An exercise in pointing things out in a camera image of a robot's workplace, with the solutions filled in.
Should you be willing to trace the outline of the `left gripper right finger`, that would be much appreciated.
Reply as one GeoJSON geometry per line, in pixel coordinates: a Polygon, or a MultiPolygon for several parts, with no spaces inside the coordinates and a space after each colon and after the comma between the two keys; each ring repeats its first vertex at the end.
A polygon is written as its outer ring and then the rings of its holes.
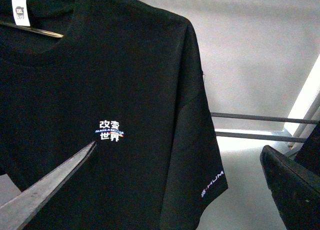
{"type": "Polygon", "coordinates": [[[286,229],[319,229],[320,177],[269,145],[260,163],[286,229]]]}

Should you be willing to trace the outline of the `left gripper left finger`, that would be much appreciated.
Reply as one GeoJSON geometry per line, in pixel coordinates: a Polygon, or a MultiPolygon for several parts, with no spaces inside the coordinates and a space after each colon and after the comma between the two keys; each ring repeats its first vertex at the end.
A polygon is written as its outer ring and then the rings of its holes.
{"type": "Polygon", "coordinates": [[[0,207],[1,229],[23,229],[62,186],[82,167],[97,147],[92,141],[78,153],[0,207]]]}

